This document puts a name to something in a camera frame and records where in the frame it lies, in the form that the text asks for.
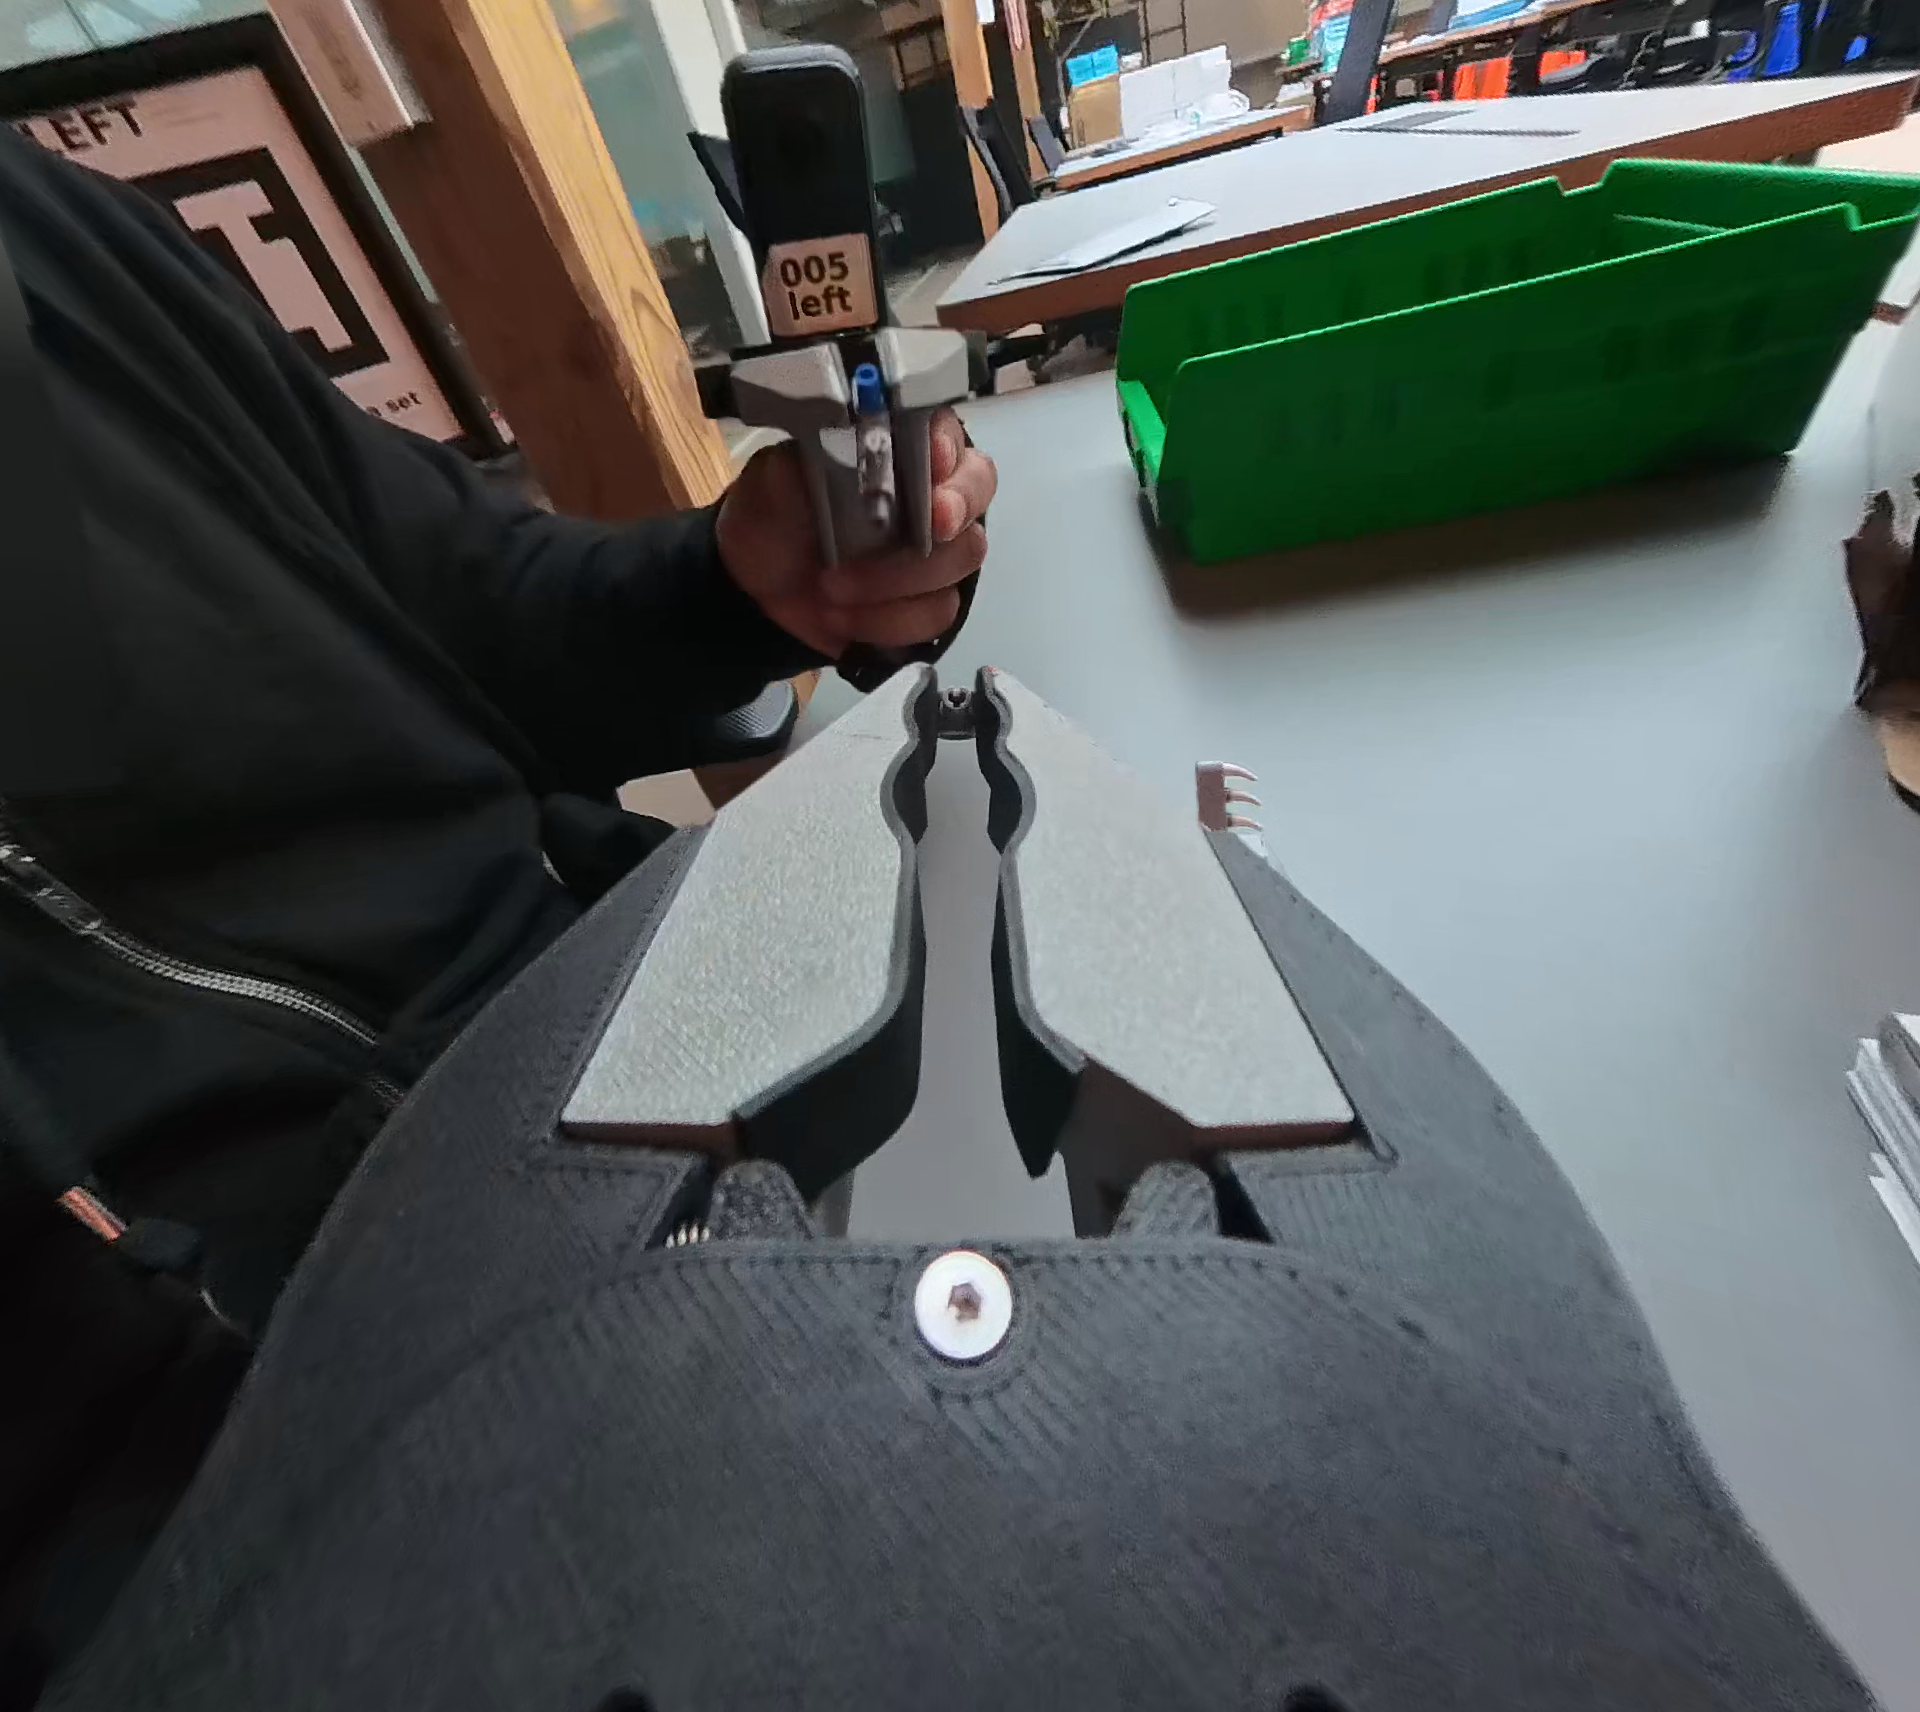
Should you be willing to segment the long grey work table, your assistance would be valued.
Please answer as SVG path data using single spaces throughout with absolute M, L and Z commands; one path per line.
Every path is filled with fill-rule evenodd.
M 1272 136 L 1015 212 L 941 292 L 947 332 L 1015 333 L 1117 310 L 1140 280 L 1234 262 L 1513 183 L 1595 183 L 1619 160 L 1778 162 L 1895 132 L 1913 69 L 1442 101 Z M 1172 197 L 1212 217 L 1137 258 L 1031 286 L 987 286 Z

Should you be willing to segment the opened cardboard box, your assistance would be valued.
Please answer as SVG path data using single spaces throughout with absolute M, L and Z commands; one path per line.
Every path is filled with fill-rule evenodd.
M 1844 543 L 1861 628 L 1853 703 L 1873 729 L 1889 787 L 1915 812 L 1915 478 L 1879 490 Z

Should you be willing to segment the green plastic bin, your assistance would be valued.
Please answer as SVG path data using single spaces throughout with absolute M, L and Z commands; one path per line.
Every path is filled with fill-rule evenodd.
M 1794 455 L 1915 237 L 1915 180 L 1626 160 L 1120 303 L 1165 546 L 1225 566 Z

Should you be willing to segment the grey flat sheet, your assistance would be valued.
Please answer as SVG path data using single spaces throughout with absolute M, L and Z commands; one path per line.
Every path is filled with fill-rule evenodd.
M 1173 239 L 1173 237 L 1184 237 L 1198 224 L 1207 224 L 1212 217 L 1212 204 L 1207 200 L 1184 200 L 1184 197 L 1172 197 L 1151 212 L 1140 212 L 1124 223 L 1115 223 L 1095 237 L 1084 237 L 1077 242 L 1069 242 L 1065 251 L 1044 258 L 1044 262 L 1034 262 L 1034 265 L 1024 265 L 1015 272 L 1001 272 L 994 275 L 987 286 L 1031 286 L 1031 280 L 1060 280 L 1060 278 L 1074 278 L 1074 275 L 1084 275 L 1084 272 L 1095 272 L 1095 267 L 1103 267 L 1103 265 L 1115 265 L 1115 262 L 1124 262 L 1124 258 L 1137 258 L 1165 239 Z

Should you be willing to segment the person's left hand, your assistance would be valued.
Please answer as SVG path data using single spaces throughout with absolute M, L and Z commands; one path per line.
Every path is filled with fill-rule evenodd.
M 986 521 L 999 470 L 954 408 L 933 414 L 927 461 L 933 548 L 926 556 L 891 548 L 830 566 L 790 440 L 748 455 L 716 502 L 716 556 L 730 585 L 804 645 L 812 665 L 840 665 L 858 652 L 893 665 L 935 662 L 963 628 L 987 559 Z

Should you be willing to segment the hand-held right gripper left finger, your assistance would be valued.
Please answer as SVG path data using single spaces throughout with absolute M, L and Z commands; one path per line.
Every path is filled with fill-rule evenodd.
M 926 776 L 941 694 L 898 673 L 716 812 L 599 1034 L 564 1131 L 840 1189 L 920 1084 Z

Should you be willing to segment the person's left forearm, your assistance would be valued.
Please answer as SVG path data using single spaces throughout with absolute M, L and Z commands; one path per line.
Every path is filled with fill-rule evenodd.
M 723 571 L 716 509 L 539 509 L 461 450 L 299 379 L 335 521 L 380 586 L 564 791 L 686 766 L 706 722 L 817 669 Z

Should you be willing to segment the framed marker sign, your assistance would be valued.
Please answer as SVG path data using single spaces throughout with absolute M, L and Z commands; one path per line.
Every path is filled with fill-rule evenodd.
M 376 419 L 499 461 L 512 440 L 273 18 L 2 69 L 2 120 L 129 183 Z

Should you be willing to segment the wooden post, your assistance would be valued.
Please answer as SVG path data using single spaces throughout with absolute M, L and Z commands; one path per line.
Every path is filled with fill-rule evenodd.
M 374 9 L 425 101 L 374 180 L 557 509 L 714 502 L 730 457 L 550 0 Z

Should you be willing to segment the grey electrical box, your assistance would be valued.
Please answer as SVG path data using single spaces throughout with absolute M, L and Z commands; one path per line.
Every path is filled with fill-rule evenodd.
M 395 140 L 428 109 L 374 0 L 264 0 L 347 149 Z

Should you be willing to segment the grey toy brick assembly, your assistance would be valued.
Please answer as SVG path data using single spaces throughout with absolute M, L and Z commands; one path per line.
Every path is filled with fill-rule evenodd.
M 884 369 L 873 358 L 858 362 L 850 372 L 850 476 L 850 553 L 870 556 L 893 546 L 905 525 L 898 425 Z

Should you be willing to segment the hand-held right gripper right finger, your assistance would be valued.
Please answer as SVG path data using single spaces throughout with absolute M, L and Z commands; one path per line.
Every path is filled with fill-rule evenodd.
M 994 1051 L 1026 1176 L 1314 1149 L 1356 1109 L 1211 835 L 1021 679 L 973 679 L 994 846 Z

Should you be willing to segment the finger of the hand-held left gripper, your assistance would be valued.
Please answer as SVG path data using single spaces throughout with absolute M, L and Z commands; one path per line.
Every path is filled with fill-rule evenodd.
M 730 403 L 747 425 L 788 436 L 822 564 L 850 559 L 856 410 L 844 358 L 830 344 L 736 358 Z
M 874 492 L 898 538 L 933 553 L 933 414 L 970 395 L 967 337 L 938 328 L 874 332 Z

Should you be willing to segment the stack of white boxes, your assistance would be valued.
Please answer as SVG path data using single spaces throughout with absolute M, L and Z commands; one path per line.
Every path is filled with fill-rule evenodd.
M 1249 109 L 1234 92 L 1234 65 L 1226 47 L 1207 47 L 1162 65 L 1124 67 L 1117 86 L 1117 136 L 1142 140 L 1153 133 L 1194 132 Z

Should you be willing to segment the instruction booklet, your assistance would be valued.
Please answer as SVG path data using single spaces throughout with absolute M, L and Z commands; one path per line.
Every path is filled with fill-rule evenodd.
M 1870 1139 L 1868 1186 L 1915 1264 L 1915 1014 L 1858 1042 L 1847 1095 Z

